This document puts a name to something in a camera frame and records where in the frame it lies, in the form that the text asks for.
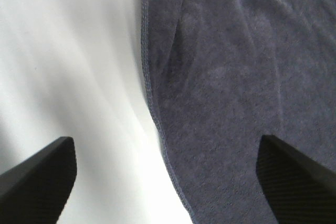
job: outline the white surface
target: white surface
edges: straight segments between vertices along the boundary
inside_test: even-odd
[[[140,17],[140,0],[0,0],[0,173],[72,136],[59,224],[191,223],[143,97]]]

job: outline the black plastic part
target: black plastic part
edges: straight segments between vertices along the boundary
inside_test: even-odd
[[[0,223],[56,223],[76,174],[71,137],[60,137],[3,173],[0,175]]]
[[[336,223],[336,174],[277,137],[262,136],[256,172],[280,224]]]

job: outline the textured black surface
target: textured black surface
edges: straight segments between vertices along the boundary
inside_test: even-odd
[[[335,3],[142,0],[149,108],[194,223],[277,223],[262,135],[336,170]]]
[[[0,176],[1,224],[53,224],[76,179],[75,146],[60,137]]]
[[[336,223],[336,174],[275,136],[263,136],[257,176],[280,224]]]

